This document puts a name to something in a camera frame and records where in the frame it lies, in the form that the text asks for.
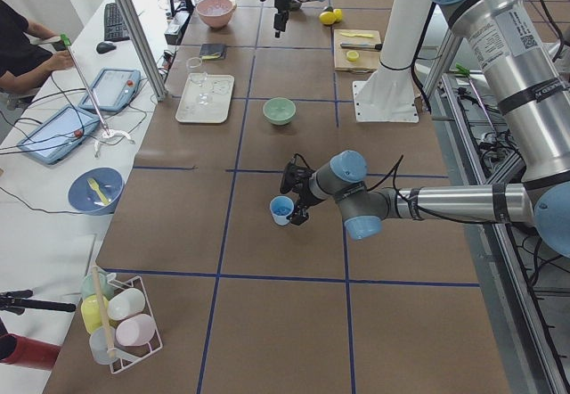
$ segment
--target wine glass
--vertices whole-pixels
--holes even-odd
[[[193,84],[199,86],[199,94],[196,97],[197,104],[210,104],[212,96],[204,91],[204,83],[208,79],[208,73],[204,70],[202,59],[200,57],[191,57],[186,62],[186,69],[188,70],[188,77]]]

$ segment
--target white desk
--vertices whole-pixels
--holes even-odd
[[[104,67],[138,69],[145,77],[130,40],[117,42],[117,49],[106,54],[95,51],[97,43],[102,41],[103,10],[109,1],[105,0],[72,44],[77,62],[88,81],[93,81]],[[158,60],[167,49],[163,34],[167,28],[166,16],[158,8],[157,0],[134,0],[134,5],[154,58]],[[63,90],[83,87],[75,69],[56,71],[53,77]],[[101,156],[96,159],[94,140],[87,138],[65,160],[49,167],[23,154],[2,155],[0,167],[4,175],[0,176],[0,185],[32,207],[73,211],[67,199],[69,187],[87,170],[112,167],[127,181],[156,104],[151,86],[146,80],[142,84],[142,91],[131,103],[140,111],[126,108],[108,121],[110,128],[125,131],[141,122],[131,133],[134,144],[123,140],[114,146],[104,145]],[[57,92],[57,87],[48,79],[37,98]],[[69,99],[77,103],[82,95],[70,94]],[[63,96],[46,98],[33,103],[23,116],[44,121],[66,103]],[[36,126],[28,121],[18,123],[27,133]],[[13,128],[2,148],[14,146],[22,137],[22,133]],[[101,247],[111,219],[112,215],[48,215],[32,211],[0,191],[0,291],[31,289],[35,293],[33,299],[77,304],[81,280]],[[65,339],[72,316],[33,309],[26,310],[22,316],[0,313],[8,332],[58,345]],[[46,371],[0,365],[2,392],[39,393],[48,377]]]

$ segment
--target keyboard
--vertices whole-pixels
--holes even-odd
[[[105,37],[103,40],[110,42],[118,42],[121,40],[128,40],[128,30],[126,24],[123,22],[121,12],[115,2],[105,5],[104,17]]]

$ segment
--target red cylinder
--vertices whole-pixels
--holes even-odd
[[[0,363],[52,370],[60,348],[51,343],[8,333],[0,336]]]

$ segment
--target person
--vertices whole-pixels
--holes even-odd
[[[0,0],[0,88],[12,94],[25,94],[43,85],[53,71],[73,65],[69,51],[50,53],[32,45],[24,33],[40,39],[58,36]]]

